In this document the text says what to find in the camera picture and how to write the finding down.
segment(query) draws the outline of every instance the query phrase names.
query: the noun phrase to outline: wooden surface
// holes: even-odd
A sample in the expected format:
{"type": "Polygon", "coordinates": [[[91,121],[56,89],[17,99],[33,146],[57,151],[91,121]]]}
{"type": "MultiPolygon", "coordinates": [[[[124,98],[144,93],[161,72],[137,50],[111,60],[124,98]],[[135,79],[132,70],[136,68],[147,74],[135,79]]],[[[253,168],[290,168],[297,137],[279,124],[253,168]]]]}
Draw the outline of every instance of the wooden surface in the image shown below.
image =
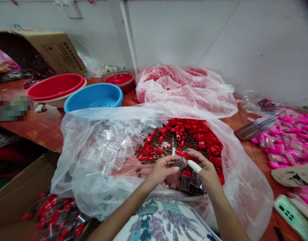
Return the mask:
{"type": "MultiPolygon", "coordinates": [[[[0,84],[0,95],[24,95],[23,80],[14,81],[10,83],[0,84]]],[[[99,83],[98,79],[88,80],[87,85],[99,83]]],[[[137,104],[132,101],[132,97],[136,98],[135,90],[127,93],[123,97],[122,106],[133,106],[137,104]]],[[[34,113],[32,120],[17,121],[17,122],[0,122],[0,126],[19,134],[27,139],[32,140],[52,151],[61,152],[63,144],[63,136],[60,131],[60,124],[63,116],[65,115],[63,109],[57,109],[50,105],[46,105],[47,111],[41,113],[34,113]]],[[[239,105],[239,112],[230,118],[224,118],[222,121],[227,123],[234,133],[247,124],[248,117],[257,118],[256,115],[247,114],[242,111],[239,105]]],[[[242,146],[249,157],[260,168],[266,176],[274,193],[274,198],[279,194],[287,194],[290,189],[277,183],[271,176],[271,168],[268,165],[267,154],[257,145],[249,141],[242,141],[242,146]]],[[[292,230],[292,228],[284,221],[284,219],[273,209],[270,223],[266,229],[261,240],[278,240],[273,227],[278,227],[284,239],[287,240],[301,240],[299,236],[292,230]]]]}

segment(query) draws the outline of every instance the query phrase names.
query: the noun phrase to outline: hand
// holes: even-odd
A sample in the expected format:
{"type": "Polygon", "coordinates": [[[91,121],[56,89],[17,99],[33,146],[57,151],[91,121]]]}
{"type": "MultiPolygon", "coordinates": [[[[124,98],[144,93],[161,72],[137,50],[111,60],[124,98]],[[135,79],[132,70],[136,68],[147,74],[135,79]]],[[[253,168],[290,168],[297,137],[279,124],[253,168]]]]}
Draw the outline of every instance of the hand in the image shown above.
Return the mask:
{"type": "Polygon", "coordinates": [[[179,167],[170,167],[177,159],[178,156],[166,156],[156,161],[153,169],[145,180],[149,188],[154,190],[167,176],[175,174],[180,170],[179,167]]]}
{"type": "Polygon", "coordinates": [[[217,175],[217,172],[214,168],[213,163],[210,162],[208,159],[206,159],[202,155],[202,153],[196,150],[188,148],[187,154],[189,154],[192,157],[195,157],[199,161],[199,166],[202,169],[199,171],[198,175],[200,179],[202,180],[205,191],[208,194],[213,194],[214,192],[217,192],[217,191],[223,192],[220,179],[217,175]]]}

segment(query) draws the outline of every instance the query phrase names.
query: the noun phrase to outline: open cardboard box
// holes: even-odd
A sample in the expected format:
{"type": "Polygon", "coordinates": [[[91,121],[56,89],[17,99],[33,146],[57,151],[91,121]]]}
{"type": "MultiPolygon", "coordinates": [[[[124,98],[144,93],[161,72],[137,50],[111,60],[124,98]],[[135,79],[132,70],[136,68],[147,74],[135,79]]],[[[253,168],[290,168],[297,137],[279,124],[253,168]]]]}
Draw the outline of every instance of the open cardboard box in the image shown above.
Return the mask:
{"type": "MultiPolygon", "coordinates": [[[[0,240],[32,240],[37,233],[36,221],[21,218],[50,186],[59,156],[49,151],[0,189],[0,240]]],[[[85,240],[98,225],[92,219],[80,239],[85,240]]]]}
{"type": "Polygon", "coordinates": [[[63,32],[25,28],[0,29],[0,50],[23,69],[35,48],[57,74],[84,74],[86,67],[63,32]]]}

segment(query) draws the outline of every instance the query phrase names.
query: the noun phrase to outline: white wall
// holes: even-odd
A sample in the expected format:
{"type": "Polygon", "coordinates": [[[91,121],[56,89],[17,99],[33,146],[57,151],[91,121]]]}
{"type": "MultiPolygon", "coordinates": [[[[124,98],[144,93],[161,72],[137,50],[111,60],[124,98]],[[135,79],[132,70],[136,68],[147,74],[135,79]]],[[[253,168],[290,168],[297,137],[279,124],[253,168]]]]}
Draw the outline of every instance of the white wall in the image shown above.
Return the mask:
{"type": "Polygon", "coordinates": [[[17,23],[64,31],[81,52],[75,36],[80,35],[103,64],[130,65],[130,51],[135,55],[134,67],[140,70],[157,63],[202,65],[220,73],[236,89],[308,105],[308,6],[304,1],[127,0],[128,21],[120,19],[125,9],[118,2],[123,0],[78,1],[83,19],[68,18],[51,1],[19,0],[19,6],[4,1],[0,2],[0,28],[17,23]],[[118,13],[115,22],[111,13],[118,13]],[[126,24],[131,40],[122,44],[122,36],[129,39],[123,33],[126,24]]]}
{"type": "Polygon", "coordinates": [[[128,0],[140,69],[201,65],[237,89],[308,105],[308,11],[298,0],[128,0]]]}
{"type": "Polygon", "coordinates": [[[125,66],[107,1],[78,1],[83,19],[68,18],[64,7],[53,1],[18,3],[16,6],[11,1],[0,2],[0,28],[13,28],[17,23],[22,28],[63,31],[77,51],[86,52],[75,36],[79,35],[100,63],[125,66]]]}

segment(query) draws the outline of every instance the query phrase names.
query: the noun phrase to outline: smartphone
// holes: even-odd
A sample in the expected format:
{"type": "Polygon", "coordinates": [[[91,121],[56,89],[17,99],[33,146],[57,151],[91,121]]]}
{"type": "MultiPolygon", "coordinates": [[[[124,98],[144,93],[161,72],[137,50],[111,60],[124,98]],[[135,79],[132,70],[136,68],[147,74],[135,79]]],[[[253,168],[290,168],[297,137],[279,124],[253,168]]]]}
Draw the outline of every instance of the smartphone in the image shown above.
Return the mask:
{"type": "Polygon", "coordinates": [[[308,241],[308,219],[285,195],[275,199],[274,208],[302,240],[308,241]]]}

